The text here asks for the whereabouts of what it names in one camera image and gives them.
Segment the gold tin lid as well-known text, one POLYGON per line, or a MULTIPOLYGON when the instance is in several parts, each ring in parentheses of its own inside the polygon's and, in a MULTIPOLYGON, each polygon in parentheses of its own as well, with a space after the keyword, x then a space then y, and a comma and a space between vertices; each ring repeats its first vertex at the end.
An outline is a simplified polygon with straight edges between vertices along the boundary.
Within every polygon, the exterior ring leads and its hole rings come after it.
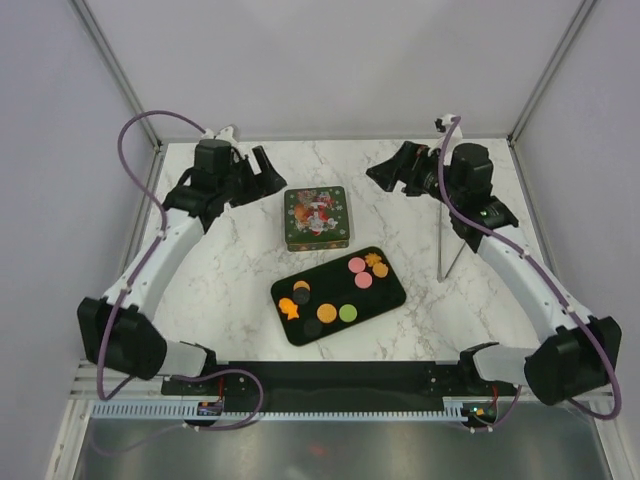
POLYGON ((351 238, 346 191, 342 186, 289 189, 284 193, 284 239, 351 238))

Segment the metal tongs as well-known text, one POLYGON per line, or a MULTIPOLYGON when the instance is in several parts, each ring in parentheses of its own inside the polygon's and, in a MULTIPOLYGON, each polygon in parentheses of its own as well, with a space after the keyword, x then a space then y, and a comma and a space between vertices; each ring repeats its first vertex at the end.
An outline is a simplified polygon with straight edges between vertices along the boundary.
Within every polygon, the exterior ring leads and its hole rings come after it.
POLYGON ((466 243, 453 229, 449 211, 444 204, 439 205, 437 224, 437 280, 443 283, 450 275, 466 243))

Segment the square cookie tin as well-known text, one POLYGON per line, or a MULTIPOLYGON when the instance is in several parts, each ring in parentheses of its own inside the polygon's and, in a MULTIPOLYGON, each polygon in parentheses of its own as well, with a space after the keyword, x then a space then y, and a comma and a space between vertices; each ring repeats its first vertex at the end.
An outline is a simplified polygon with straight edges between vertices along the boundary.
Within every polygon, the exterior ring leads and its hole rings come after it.
POLYGON ((290 252, 305 252, 318 250, 342 249, 349 246, 349 238, 335 238, 322 240, 320 237, 307 239, 306 241, 286 241, 287 250, 290 252))

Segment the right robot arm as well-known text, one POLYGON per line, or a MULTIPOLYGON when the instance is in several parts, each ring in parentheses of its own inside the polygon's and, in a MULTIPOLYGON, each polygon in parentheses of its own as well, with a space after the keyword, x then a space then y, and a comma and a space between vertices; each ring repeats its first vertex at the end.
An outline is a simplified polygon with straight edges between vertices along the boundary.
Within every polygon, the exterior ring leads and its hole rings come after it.
POLYGON ((442 152, 406 141, 366 174, 385 192, 402 183, 408 197, 428 195, 445 204, 456 235, 499 275, 540 342, 535 349, 486 343, 464 350, 456 372, 460 388, 476 395, 492 382, 526 386, 540 402, 553 406, 609 385, 611 414, 618 415, 618 323, 593 316, 530 253, 517 218, 492 193, 494 165, 486 147, 457 145, 448 164, 442 162, 442 152))

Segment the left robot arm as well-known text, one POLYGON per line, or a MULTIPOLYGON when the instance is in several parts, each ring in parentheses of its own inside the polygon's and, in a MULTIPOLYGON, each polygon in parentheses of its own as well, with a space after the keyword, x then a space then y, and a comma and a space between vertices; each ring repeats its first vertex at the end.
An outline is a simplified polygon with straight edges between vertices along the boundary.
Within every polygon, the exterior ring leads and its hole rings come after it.
POLYGON ((201 140, 192 166, 160 205, 158 232, 100 298, 81 301, 77 317, 87 359, 142 380, 184 376, 195 393, 213 391, 219 372, 206 362, 210 350, 165 339, 152 319, 179 266, 225 208, 253 203, 285 185, 262 146, 244 155, 232 140, 201 140))

